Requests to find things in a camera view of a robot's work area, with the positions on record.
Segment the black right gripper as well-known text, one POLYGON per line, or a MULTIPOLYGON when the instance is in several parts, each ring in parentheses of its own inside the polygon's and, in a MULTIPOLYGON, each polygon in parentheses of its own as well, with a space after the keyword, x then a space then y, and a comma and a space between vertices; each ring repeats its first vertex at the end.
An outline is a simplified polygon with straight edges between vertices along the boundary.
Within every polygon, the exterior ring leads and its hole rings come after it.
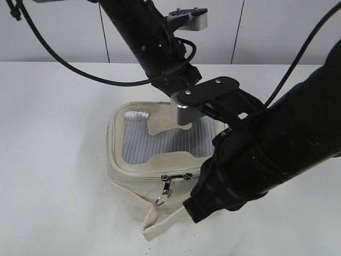
POLYGON ((194 223, 206 219, 218 210, 237 211, 247 202, 264 197, 267 191, 251 191, 247 185, 249 174, 238 177, 234 171, 252 162, 241 150, 245 145, 227 128, 213 140, 214 153, 200 168, 200 178, 183 202, 194 223))

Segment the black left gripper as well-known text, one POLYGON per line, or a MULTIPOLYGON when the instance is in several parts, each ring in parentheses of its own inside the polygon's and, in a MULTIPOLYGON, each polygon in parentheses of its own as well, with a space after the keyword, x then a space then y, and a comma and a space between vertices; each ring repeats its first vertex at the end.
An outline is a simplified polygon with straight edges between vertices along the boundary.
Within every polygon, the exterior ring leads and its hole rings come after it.
POLYGON ((197 53, 195 43, 183 38, 175 38, 174 52, 164 54, 161 46, 154 49, 141 50, 137 59, 147 79, 134 82, 134 86, 151 84, 170 97, 172 94, 197 84, 202 75, 191 60, 197 53))

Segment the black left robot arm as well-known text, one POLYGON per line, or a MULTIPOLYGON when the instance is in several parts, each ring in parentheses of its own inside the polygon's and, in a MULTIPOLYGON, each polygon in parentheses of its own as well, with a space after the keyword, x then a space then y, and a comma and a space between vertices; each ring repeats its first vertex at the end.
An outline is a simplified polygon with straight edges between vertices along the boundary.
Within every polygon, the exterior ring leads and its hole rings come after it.
POLYGON ((111 81, 86 73, 62 59, 42 37, 23 1, 7 1, 10 15, 25 19, 43 48, 61 65, 90 80, 119 87, 151 84, 167 96, 197 84, 202 76, 190 62, 197 47, 174 36, 175 28, 157 10, 153 1, 98 1, 147 78, 136 82, 111 81))

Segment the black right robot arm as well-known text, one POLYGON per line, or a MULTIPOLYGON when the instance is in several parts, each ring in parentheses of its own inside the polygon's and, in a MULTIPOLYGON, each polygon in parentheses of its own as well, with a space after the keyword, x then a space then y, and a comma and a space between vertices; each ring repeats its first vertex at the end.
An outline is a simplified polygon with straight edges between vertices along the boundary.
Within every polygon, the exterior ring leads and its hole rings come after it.
POLYGON ((236 211, 312 167, 340 156, 340 44, 270 108, 230 125, 183 206, 194 222, 236 211))

